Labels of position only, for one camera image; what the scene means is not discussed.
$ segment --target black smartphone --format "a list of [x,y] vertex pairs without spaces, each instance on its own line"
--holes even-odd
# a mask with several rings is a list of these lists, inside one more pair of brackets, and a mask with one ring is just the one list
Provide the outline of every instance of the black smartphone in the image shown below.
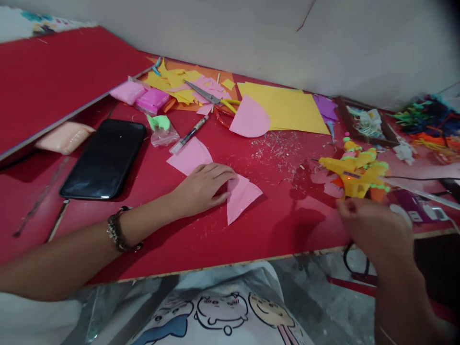
[[143,124],[104,120],[78,159],[59,195],[72,199],[107,200],[118,196],[147,130]]

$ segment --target cartoon face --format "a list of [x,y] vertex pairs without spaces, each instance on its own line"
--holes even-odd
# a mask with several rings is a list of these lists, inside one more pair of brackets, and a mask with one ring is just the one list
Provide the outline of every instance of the cartoon face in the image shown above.
[[193,303],[178,301],[167,303],[151,317],[141,333],[136,334],[134,345],[154,344],[169,335],[183,338],[187,333],[187,318],[193,311]]
[[182,301],[175,305],[164,306],[150,318],[148,327],[161,327],[168,323],[169,320],[179,315],[190,315],[193,310],[193,304],[189,301]]
[[206,329],[222,329],[226,335],[248,320],[248,305],[238,292],[201,297],[196,307],[195,320]]
[[294,320],[288,312],[275,302],[261,298],[252,292],[249,294],[249,305],[257,317],[274,328],[278,326],[294,327]]

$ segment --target gray floor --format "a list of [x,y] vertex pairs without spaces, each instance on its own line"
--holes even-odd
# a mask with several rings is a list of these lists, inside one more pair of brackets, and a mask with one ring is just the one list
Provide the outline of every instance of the gray floor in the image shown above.
[[[352,269],[364,268],[361,252],[349,254]],[[331,285],[326,275],[349,279],[341,253],[272,261],[285,304],[316,345],[374,344],[374,299]]]

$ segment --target scissors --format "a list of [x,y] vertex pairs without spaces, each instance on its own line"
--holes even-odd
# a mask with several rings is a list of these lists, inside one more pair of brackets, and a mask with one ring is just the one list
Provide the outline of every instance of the scissors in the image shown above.
[[[194,89],[196,92],[198,92],[201,96],[203,96],[204,98],[206,98],[210,103],[212,103],[214,105],[214,114],[216,115],[217,117],[217,120],[225,127],[225,128],[230,128],[230,125],[228,123],[226,123],[221,117],[220,115],[227,115],[227,116],[230,116],[230,117],[235,117],[235,114],[236,114],[236,109],[232,106],[232,104],[241,104],[241,101],[236,101],[236,100],[230,100],[230,99],[220,99],[206,91],[204,91],[203,89],[200,89],[198,86],[192,84],[191,82],[189,81],[186,81],[184,80],[184,82],[190,86],[192,89]],[[231,113],[229,113],[228,111],[222,109],[219,104],[221,104],[226,106],[227,108],[230,109]]]

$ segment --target scissor blade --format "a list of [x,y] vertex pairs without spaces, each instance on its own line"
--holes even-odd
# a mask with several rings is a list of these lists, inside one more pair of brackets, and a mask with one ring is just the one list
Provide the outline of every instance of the scissor blade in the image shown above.
[[198,92],[201,96],[206,98],[210,103],[213,104],[219,104],[220,103],[220,98],[217,98],[216,96],[204,91],[203,89],[200,89],[198,86],[192,84],[189,81],[184,80],[185,83],[190,86],[192,89],[194,89],[196,92]]

